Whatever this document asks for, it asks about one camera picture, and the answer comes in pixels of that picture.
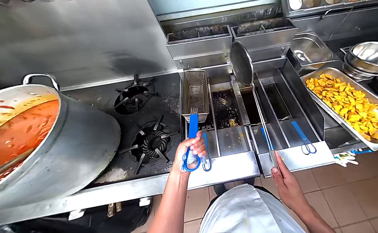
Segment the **tiled floor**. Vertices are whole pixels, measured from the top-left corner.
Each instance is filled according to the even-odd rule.
[[[378,152],[357,155],[359,165],[344,168],[337,164],[294,172],[310,205],[338,233],[378,233]],[[242,184],[225,184],[231,188]],[[255,178],[255,185],[264,186],[278,197],[272,178]],[[197,233],[201,220],[216,196],[213,187],[188,191],[185,210],[185,233]],[[147,223],[133,233],[146,232],[161,195],[154,197],[153,211]],[[289,214],[308,232],[295,213]]]

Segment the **stainless steel backsplash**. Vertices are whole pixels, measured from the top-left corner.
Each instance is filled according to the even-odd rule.
[[[176,70],[147,0],[10,0],[0,5],[0,89],[32,72],[62,89]]]

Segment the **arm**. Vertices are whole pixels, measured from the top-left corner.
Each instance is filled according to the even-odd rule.
[[[206,156],[206,146],[201,137],[202,133],[198,132],[196,138],[186,139],[177,147],[159,210],[150,225],[148,233],[183,232],[186,193],[190,172],[182,172],[180,170],[180,162],[182,155],[186,153],[189,146],[193,154],[197,154],[200,157]]]
[[[292,209],[311,233],[335,233],[335,231],[321,218],[316,210],[308,203],[295,176],[275,152],[280,171],[273,167],[271,175],[274,177],[280,198],[286,206]]]

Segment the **person's hand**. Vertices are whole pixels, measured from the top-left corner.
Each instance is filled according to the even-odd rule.
[[[190,147],[190,149],[192,150],[192,154],[194,155],[198,155],[199,157],[207,155],[205,141],[202,138],[202,131],[199,131],[196,134],[196,138],[186,139],[182,141],[177,147],[176,154],[174,156],[173,167],[175,167],[179,171],[180,171],[180,162],[182,161],[182,155],[186,153],[186,151],[188,150],[188,147]]]
[[[277,185],[278,194],[280,195],[281,200],[294,212],[307,209],[310,205],[308,204],[297,179],[290,170],[288,170],[277,151],[275,151],[275,158],[277,159],[281,171],[276,167],[273,167],[271,169],[271,176],[274,178],[274,182]]]

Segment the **gas burner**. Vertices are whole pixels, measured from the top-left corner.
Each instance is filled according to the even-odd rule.
[[[155,92],[150,91],[147,86],[153,78],[138,84],[138,76],[134,75],[134,83],[125,89],[116,89],[120,95],[114,102],[114,110],[123,116],[131,115],[142,109]]]
[[[163,116],[156,121],[145,125],[137,133],[134,142],[130,148],[131,154],[136,157],[138,167],[151,166],[159,161],[168,162],[164,154],[170,149],[171,136],[178,132],[171,133],[167,125],[161,123]]]
[[[161,136],[166,134],[167,133],[164,131],[153,131],[145,136],[145,138],[143,139],[142,150],[149,159],[157,160],[160,158],[160,156],[155,151],[156,148],[159,149],[161,153],[166,152],[167,144],[169,143],[170,138],[161,138]]]

